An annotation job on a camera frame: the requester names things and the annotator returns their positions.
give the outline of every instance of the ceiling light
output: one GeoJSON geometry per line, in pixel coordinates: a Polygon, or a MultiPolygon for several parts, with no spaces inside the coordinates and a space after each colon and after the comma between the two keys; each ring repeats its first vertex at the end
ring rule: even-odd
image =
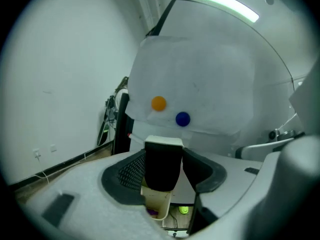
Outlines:
{"type": "Polygon", "coordinates": [[[258,14],[256,14],[249,7],[246,7],[244,4],[238,2],[237,0],[210,0],[210,1],[226,6],[231,10],[236,11],[237,13],[243,15],[253,23],[256,22],[257,19],[259,19],[258,14]]]}

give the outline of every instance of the wooden floor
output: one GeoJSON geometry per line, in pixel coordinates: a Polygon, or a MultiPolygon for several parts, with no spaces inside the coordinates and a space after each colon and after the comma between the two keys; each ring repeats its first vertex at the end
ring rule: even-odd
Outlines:
{"type": "MultiPolygon", "coordinates": [[[[69,168],[62,169],[59,172],[56,172],[54,174],[49,175],[48,176],[49,182],[51,182],[52,180],[54,180],[55,178],[57,178],[58,176],[60,176],[61,174],[63,174],[67,170],[69,170],[70,168],[72,168],[73,166],[109,157],[111,155],[110,148],[111,148],[111,146],[107,146],[107,147],[99,150],[98,152],[90,155],[89,157],[86,158],[86,160],[81,160],[69,168]]],[[[39,179],[38,181],[36,181],[34,183],[31,183],[29,185],[26,185],[26,186],[16,190],[14,192],[15,198],[18,201],[18,203],[25,204],[27,202],[27,200],[32,195],[34,195],[37,191],[42,189],[47,184],[48,184],[48,182],[47,182],[46,178],[39,179]]],[[[179,209],[177,206],[170,206],[168,216],[163,220],[163,222],[158,221],[157,224],[163,228],[187,229],[189,227],[189,223],[191,220],[192,211],[193,211],[193,207],[189,207],[189,211],[187,214],[181,214],[179,212],[179,209]]]]}

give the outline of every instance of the white bin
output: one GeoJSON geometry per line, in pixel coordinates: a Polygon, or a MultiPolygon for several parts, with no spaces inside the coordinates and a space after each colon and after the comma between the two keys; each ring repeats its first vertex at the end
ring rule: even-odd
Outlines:
{"type": "Polygon", "coordinates": [[[168,216],[171,192],[161,192],[141,186],[141,193],[145,197],[145,206],[158,212],[157,218],[153,219],[163,221],[168,216]]]}

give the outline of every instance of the wall socket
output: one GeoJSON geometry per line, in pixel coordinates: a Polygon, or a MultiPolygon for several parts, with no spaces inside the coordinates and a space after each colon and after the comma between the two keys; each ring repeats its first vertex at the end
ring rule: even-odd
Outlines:
{"type": "Polygon", "coordinates": [[[32,152],[35,158],[41,157],[39,153],[39,148],[35,148],[32,152]]]}
{"type": "Polygon", "coordinates": [[[55,152],[55,151],[57,151],[56,144],[50,145],[50,152],[52,153],[52,152],[55,152]]]}

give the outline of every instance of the orange circle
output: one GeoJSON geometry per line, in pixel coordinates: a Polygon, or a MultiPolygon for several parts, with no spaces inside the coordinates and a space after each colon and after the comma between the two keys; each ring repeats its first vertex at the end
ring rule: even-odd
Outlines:
{"type": "Polygon", "coordinates": [[[156,96],[151,101],[151,107],[156,111],[162,111],[166,108],[166,99],[162,96],[156,96]]]}

